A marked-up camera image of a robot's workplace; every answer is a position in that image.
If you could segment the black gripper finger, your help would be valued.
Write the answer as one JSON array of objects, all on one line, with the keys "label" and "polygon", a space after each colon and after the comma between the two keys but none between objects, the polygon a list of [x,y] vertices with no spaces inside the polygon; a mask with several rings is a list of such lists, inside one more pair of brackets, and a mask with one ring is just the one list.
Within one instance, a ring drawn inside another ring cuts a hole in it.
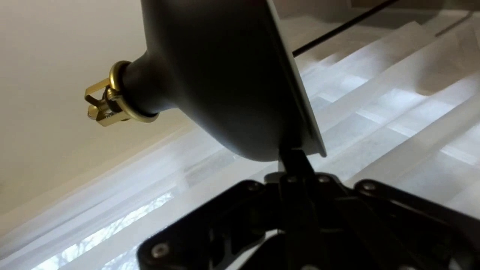
[{"label": "black gripper finger", "polygon": [[282,149],[280,163],[283,172],[280,182],[304,182],[315,176],[315,170],[303,149]]}]

